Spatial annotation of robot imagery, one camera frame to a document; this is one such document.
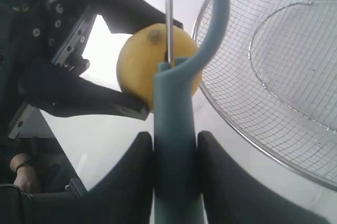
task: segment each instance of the lemon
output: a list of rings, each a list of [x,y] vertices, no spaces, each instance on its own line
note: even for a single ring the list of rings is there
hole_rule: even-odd
[[[166,25],[154,24],[131,36],[124,44],[117,62],[117,79],[121,90],[143,99],[153,110],[153,77],[157,66],[164,62]],[[191,57],[198,48],[184,30],[173,27],[173,58]],[[201,81],[195,78],[192,94]]]

